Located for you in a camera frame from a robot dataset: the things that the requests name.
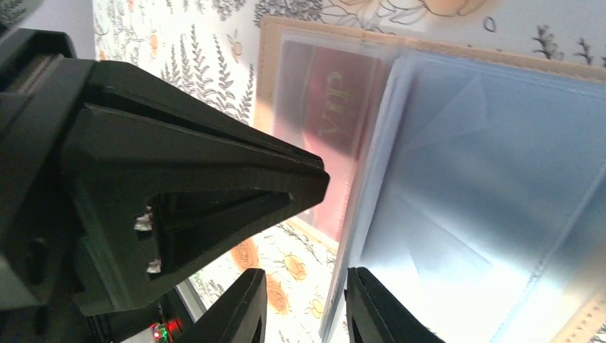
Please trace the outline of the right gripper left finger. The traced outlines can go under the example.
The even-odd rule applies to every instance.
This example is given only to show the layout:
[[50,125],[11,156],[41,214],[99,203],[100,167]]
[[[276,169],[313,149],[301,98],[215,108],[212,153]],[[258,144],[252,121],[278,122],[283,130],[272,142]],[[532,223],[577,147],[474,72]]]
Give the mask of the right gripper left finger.
[[260,343],[267,325],[267,278],[263,269],[249,268],[177,343]]

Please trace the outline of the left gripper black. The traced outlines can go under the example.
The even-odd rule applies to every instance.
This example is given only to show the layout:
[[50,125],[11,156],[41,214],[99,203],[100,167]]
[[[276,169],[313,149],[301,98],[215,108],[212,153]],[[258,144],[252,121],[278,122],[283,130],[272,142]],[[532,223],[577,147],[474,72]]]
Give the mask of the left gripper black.
[[91,61],[63,32],[1,37],[1,340],[88,342],[73,301],[72,249],[81,224],[61,177],[60,151]]

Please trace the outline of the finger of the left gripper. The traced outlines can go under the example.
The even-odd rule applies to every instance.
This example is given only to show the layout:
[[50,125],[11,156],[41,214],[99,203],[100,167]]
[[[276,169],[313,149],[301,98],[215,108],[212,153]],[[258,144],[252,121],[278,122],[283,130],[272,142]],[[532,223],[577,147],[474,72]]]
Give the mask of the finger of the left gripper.
[[319,156],[233,119],[133,64],[99,61],[87,86],[86,99],[92,104],[269,150],[324,169]]
[[61,151],[84,228],[87,316],[145,307],[242,240],[320,203],[320,158],[86,105]]

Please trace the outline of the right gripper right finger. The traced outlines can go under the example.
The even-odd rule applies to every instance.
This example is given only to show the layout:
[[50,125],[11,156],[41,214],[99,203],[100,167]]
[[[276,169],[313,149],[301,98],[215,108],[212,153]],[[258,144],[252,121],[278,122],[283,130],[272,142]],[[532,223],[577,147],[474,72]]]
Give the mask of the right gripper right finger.
[[365,267],[347,270],[350,342],[443,343]]

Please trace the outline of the beige card holder wallet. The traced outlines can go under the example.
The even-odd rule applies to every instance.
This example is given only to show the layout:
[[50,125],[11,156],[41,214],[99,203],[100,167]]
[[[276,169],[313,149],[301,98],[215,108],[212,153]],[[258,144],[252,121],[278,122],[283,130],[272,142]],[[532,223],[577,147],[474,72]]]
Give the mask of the beige card holder wallet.
[[605,340],[605,70],[268,16],[256,128],[285,41],[384,59],[319,335],[365,267],[446,342]]

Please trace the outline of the red card pile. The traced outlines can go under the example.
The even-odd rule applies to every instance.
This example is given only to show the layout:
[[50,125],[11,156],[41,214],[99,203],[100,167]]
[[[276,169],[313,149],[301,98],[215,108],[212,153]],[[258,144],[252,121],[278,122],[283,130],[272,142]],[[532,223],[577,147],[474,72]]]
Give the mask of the red card pile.
[[282,45],[272,133],[324,162],[324,200],[301,218],[336,242],[385,74],[378,56],[298,41]]

